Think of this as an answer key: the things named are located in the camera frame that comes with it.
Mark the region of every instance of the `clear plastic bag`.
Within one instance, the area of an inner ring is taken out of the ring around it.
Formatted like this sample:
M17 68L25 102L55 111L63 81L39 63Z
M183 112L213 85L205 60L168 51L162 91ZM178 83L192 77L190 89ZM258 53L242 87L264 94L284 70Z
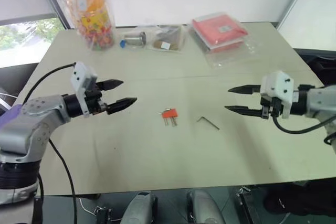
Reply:
M115 26L110 18L106 0L62 0L78 34L92 50L113 45Z
M182 25L138 26L120 36L120 47L179 52L183 48L185 29Z
M214 13L192 20L192 28L205 45L206 52L239 47L248 35L241 23L225 13Z
M243 24L225 13L193 19L188 29L212 68L220 68L233 61L254 59L259 55L260 43Z
M160 51L179 52L184 46L185 29L182 25L159 25L148 48Z

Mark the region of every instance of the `table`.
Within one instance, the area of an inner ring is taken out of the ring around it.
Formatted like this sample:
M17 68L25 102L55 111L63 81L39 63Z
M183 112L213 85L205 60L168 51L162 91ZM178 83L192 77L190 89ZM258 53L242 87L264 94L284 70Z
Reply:
M283 70L295 84L322 83L269 23L247 23L258 44L257 55L212 68L194 40L187 37L181 54L127 50L115 45L90 51L74 30L61 31L19 96L23 98L47 71L75 61L92 66L99 78L124 84L105 92L114 102L138 97L113 115L75 118L56 129L51 139L64 156L77 194L149 189L280 183L336 176L336 155L323 143L323 129L288 135L271 120L241 116L225 105L259 108L260 96L228 93L229 88L259 84L263 75ZM33 97L73 93L71 70L55 73ZM177 127L158 115L176 108ZM205 116L220 130L206 122ZM280 121L303 129L317 121L291 116ZM70 194L64 168L47 147L41 163L47 195Z

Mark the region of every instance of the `label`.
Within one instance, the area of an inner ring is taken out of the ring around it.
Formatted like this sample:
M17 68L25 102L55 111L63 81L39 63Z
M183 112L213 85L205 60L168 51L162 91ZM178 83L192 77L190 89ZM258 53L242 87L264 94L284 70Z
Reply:
M299 101L299 92L294 91L293 93L293 102L298 102Z
M161 48L169 50L169 48L170 48L170 43L162 42L162 44L161 44Z
M78 10L81 12L86 12L88 9L88 2L87 0L77 0L77 7Z
M227 32L227 31L231 31L232 30L232 27L230 27L230 26L221 26L219 29L218 29L218 31L220 32L220 33L225 33L225 32Z

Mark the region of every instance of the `gray robot arm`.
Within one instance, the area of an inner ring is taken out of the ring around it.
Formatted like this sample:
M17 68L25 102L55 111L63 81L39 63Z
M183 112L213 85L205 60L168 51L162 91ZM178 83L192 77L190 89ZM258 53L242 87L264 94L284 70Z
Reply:
M132 105L136 98L124 98L113 104L102 101L101 91L114 89L123 82L107 80L96 83L97 76L77 63L71 77L75 94L52 95L27 101L0 125L0 219L6 223L31 223L38 187L41 159L53 131L71 118L112 114Z
M293 86L293 79L284 72L271 73L263 78L261 85L244 85L229 90L240 94L260 92L260 110L249 109L246 106L225 107L241 115L263 119L268 119L271 115L275 125L290 134L308 133L324 126L327 131L324 142L332 145L336 153L336 85L315 88L303 84L298 87L298 90L294 90ZM282 115L283 119L287 119L290 114L316 118L321 123L304 130L286 130L279 125L277 117Z

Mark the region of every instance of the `floor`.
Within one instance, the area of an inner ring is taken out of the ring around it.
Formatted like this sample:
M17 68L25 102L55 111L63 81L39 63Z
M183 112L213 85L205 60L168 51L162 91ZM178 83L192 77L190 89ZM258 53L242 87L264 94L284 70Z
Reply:
M235 190L232 187L203 188L216 201L222 211L227 224L239 224L239 218L235 209ZM158 190L153 191L159 199L158 217L156 223L187 223L186 193L189 189ZM103 194L98 200L83 199L84 206L93 211L98 205L113 209L113 219L122 217L128 203L138 192ZM262 224L279 224L285 215L271 215L262 207L262 192L254 191L255 207ZM46 224L70 224L73 223L72 199L69 197L46 196L43 206L44 223ZM294 216L289 215L283 224L334 224L334 218L323 216ZM78 201L78 223L94 224L93 215L83 211Z

